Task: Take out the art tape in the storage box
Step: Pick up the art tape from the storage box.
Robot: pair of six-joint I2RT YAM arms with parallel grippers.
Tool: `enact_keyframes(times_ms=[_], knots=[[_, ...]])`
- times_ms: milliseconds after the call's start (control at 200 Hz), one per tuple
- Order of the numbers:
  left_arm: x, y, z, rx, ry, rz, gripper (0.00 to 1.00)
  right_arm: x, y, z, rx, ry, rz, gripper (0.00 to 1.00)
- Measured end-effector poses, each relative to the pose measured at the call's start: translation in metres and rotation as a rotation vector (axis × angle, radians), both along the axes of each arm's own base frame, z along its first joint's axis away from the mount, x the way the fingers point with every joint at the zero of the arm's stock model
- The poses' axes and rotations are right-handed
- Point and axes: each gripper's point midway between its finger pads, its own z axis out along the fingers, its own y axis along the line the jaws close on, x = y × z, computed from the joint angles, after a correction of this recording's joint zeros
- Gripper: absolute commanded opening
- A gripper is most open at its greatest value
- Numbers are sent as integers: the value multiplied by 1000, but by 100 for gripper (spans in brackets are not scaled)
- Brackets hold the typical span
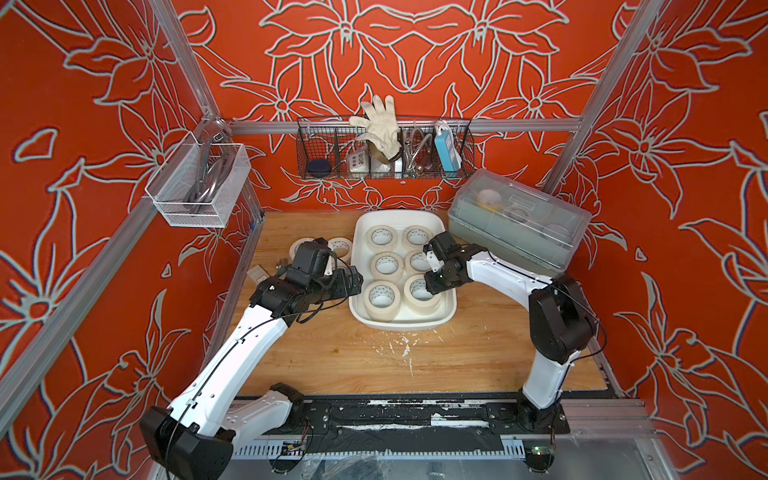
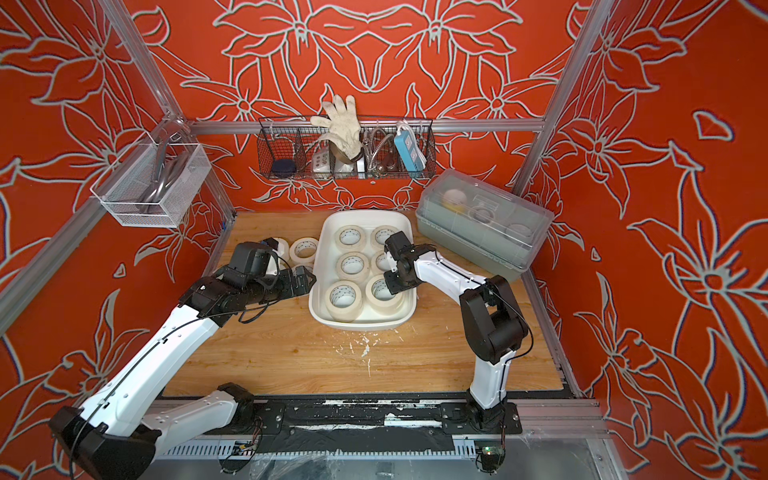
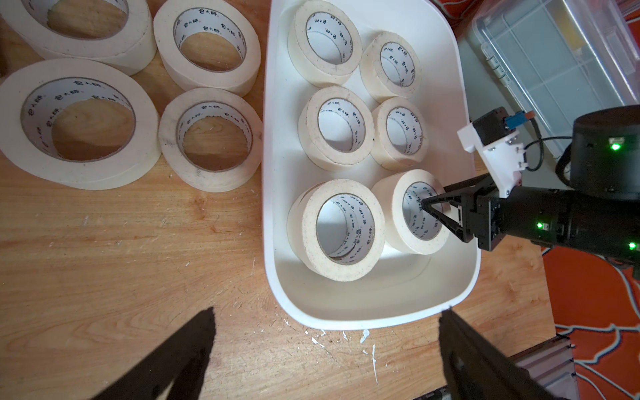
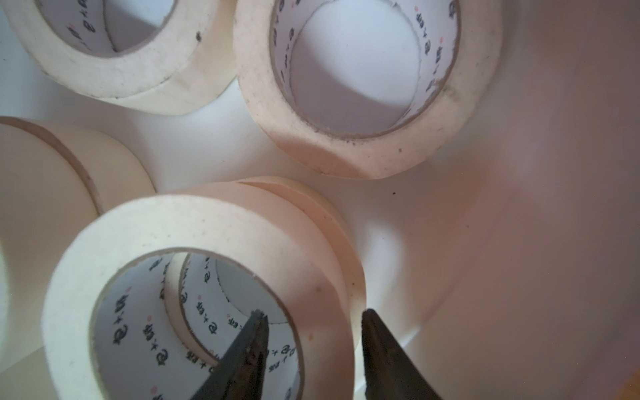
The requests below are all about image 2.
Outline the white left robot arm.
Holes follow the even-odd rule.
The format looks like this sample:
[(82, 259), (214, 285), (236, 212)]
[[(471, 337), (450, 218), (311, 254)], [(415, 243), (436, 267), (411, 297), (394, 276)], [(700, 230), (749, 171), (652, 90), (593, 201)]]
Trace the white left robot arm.
[(276, 241), (244, 242), (229, 264), (197, 280), (137, 354), (79, 407), (63, 407), (48, 422), (69, 457), (94, 479), (137, 479), (166, 451), (222, 428), (259, 432), (254, 397), (234, 384), (159, 414), (149, 409), (191, 355), (231, 317), (249, 306), (264, 313), (310, 293), (316, 277), (277, 254)]

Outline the white plastic storage tray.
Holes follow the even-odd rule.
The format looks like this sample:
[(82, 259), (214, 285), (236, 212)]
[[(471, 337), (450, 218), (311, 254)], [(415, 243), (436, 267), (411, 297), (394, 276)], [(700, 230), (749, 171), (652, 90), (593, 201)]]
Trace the white plastic storage tray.
[(385, 210), (350, 210), (323, 224), (314, 259), (316, 277), (309, 310), (319, 323), (340, 330), (395, 329), (415, 313), (414, 290), (391, 294), (383, 274), (389, 269), (384, 242), (403, 232), (413, 238), (410, 220)]

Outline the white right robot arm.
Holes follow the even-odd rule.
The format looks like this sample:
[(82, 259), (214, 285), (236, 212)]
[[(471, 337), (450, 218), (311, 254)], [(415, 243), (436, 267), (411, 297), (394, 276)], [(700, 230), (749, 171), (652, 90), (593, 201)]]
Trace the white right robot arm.
[(501, 428), (509, 369), (530, 333), (509, 282), (473, 274), (445, 259), (435, 246), (412, 243), (402, 231), (385, 240), (384, 251), (391, 265), (384, 280), (392, 294), (426, 283), (460, 307), (465, 339), (476, 357), (468, 390), (470, 422), (479, 431)]

